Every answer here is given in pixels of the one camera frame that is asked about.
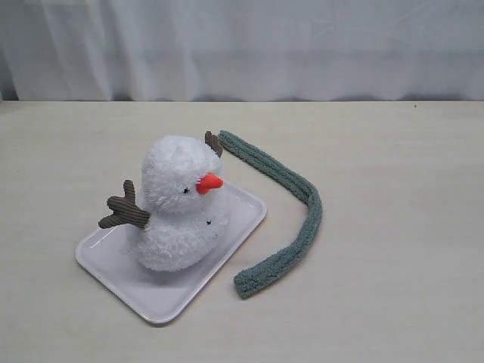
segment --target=white curtain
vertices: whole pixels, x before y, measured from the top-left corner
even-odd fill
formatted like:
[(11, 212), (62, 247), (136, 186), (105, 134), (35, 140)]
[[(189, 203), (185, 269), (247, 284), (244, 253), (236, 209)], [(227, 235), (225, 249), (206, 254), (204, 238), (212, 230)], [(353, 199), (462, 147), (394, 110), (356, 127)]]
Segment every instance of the white curtain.
[(0, 74), (21, 100), (482, 100), (484, 1), (0, 0)]

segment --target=light wooden table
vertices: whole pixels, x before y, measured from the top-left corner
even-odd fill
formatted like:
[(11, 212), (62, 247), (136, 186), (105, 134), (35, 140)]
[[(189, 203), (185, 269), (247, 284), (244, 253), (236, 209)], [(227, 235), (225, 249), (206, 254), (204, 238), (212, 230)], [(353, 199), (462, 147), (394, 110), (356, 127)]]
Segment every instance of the light wooden table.
[[(306, 214), (232, 155), (268, 215), (173, 324), (145, 324), (74, 250), (165, 134), (227, 129), (313, 182), (307, 258), (248, 300), (232, 278)], [(484, 361), (484, 103), (0, 104), (0, 361)]]

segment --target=green fuzzy strip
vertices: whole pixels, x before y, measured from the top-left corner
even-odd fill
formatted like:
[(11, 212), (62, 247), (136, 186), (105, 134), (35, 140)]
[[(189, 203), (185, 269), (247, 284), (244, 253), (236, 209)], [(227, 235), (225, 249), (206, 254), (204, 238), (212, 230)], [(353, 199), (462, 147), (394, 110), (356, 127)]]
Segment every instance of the green fuzzy strip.
[(313, 184), (264, 151), (227, 131), (219, 133), (219, 140), (229, 153), (274, 179), (309, 208), (308, 216), (293, 243), (234, 277), (237, 293), (246, 299), (280, 280), (304, 257), (318, 233), (323, 207)]

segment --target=white fluffy plush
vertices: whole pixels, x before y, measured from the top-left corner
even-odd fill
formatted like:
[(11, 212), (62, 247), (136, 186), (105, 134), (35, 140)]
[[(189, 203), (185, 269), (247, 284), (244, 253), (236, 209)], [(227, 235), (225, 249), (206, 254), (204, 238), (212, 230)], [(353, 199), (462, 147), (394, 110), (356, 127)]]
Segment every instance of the white fluffy plush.
[(166, 136), (148, 151), (138, 205), (151, 216), (134, 245), (138, 261), (156, 271), (177, 271), (210, 253), (228, 225), (225, 188), (197, 192), (206, 174), (221, 176), (222, 163), (201, 140)]

